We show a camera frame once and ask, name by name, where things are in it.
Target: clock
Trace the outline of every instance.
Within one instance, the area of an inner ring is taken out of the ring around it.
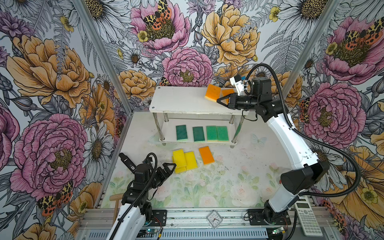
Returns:
[[[212,228],[217,228],[220,225],[220,223],[223,221],[223,218],[215,210],[213,210],[207,216],[207,220],[212,226]]]

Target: floral tabletop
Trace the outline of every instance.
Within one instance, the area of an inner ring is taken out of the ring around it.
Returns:
[[[261,207],[279,187],[280,175],[289,170],[287,156],[271,129],[262,120],[245,121],[234,149],[208,144],[215,162],[203,165],[198,152],[207,144],[175,143],[163,146],[151,113],[138,113],[128,130],[121,152],[139,164],[149,152],[159,160],[172,162],[172,151],[194,151],[198,168],[172,174],[151,200],[162,207]],[[118,160],[109,182],[102,208],[113,208],[109,197],[124,193],[133,174]],[[149,191],[151,198],[154,190]]]

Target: purple flower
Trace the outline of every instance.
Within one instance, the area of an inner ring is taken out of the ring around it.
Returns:
[[[38,200],[60,192],[69,181],[77,187],[85,176],[82,164],[87,140],[83,126],[65,114],[29,125],[15,144],[18,168],[11,175],[11,189]]]
[[[9,56],[9,54],[4,47],[0,47],[0,67],[7,67],[7,56]]]
[[[0,11],[0,31],[12,38],[21,38],[22,35],[30,37],[35,33],[35,30],[29,26],[29,23],[18,19],[17,16],[12,17],[9,12],[3,11]]]
[[[170,20],[166,20],[166,23],[162,23],[163,25],[159,30],[153,30],[143,20],[146,16],[155,15],[157,3],[154,7],[148,5],[147,8],[144,8],[140,5],[140,8],[131,9],[131,25],[134,26],[131,31],[138,36],[139,41],[147,48],[149,54],[143,52],[145,55],[159,55],[163,52],[174,51],[178,47],[185,46],[188,42],[189,18],[184,18],[177,4],[173,6],[170,1],[167,2],[172,16]]]
[[[12,113],[0,106],[0,170],[8,163],[12,142],[20,132],[19,123]]]
[[[201,87],[212,81],[212,64],[207,55],[193,48],[179,48],[163,60],[164,77],[172,86]]]
[[[361,84],[375,76],[384,68],[383,37],[372,45],[359,43],[353,50],[346,49],[345,34],[348,31],[361,32],[368,29],[374,22],[359,22],[358,18],[347,17],[328,37],[328,47],[322,63],[324,73],[339,81]]]
[[[369,233],[360,226],[359,221],[356,219],[344,215],[347,221],[347,232],[350,240],[370,240]]]
[[[244,4],[244,0],[225,0],[224,4],[233,5],[234,8],[240,9]]]
[[[195,12],[203,12],[208,15],[211,12],[215,11],[216,0],[189,0],[187,4],[189,5],[188,12],[190,14]]]
[[[304,124],[305,134],[340,149],[356,139],[366,120],[357,89],[347,83],[322,83],[310,97],[307,113],[310,119]]]

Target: shelf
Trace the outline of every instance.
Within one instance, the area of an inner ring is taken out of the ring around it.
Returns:
[[[241,110],[232,110],[204,98],[207,88],[158,86],[149,111],[152,113],[220,114],[241,115]]]
[[[183,142],[189,142],[194,143],[193,139],[193,127],[200,127],[202,126],[204,128],[204,137],[207,139],[207,129],[206,126],[226,126],[228,129],[228,142],[218,142],[218,141],[207,141],[205,142],[197,142],[201,144],[229,144],[229,145],[236,145],[231,142],[233,139],[233,136],[236,132],[235,124],[229,124],[229,120],[202,120],[202,119],[177,119],[177,118],[170,118],[168,122],[163,123],[163,127],[161,129],[165,140],[161,142],[178,142],[176,139],[176,126],[178,125],[186,125],[187,126],[187,134],[188,134],[188,140],[187,141],[180,141],[179,143]]]

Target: shelf leg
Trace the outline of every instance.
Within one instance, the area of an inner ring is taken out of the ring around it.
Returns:
[[[157,113],[153,113],[153,118],[155,119],[157,131],[159,132],[159,135],[160,135],[160,141],[164,141],[166,138],[164,137],[163,133],[161,132],[159,120],[157,119]]]
[[[232,115],[231,116],[231,119],[229,120],[229,124],[233,124],[233,121],[235,120],[235,116],[234,115]]]
[[[164,122],[169,122],[168,113],[164,113]]]
[[[236,143],[237,143],[237,136],[238,136],[239,133],[240,133],[241,126],[243,125],[243,122],[244,122],[244,117],[241,116],[239,126],[237,126],[235,135],[233,136],[233,139],[232,139],[232,143],[233,143],[233,144],[236,144]]]

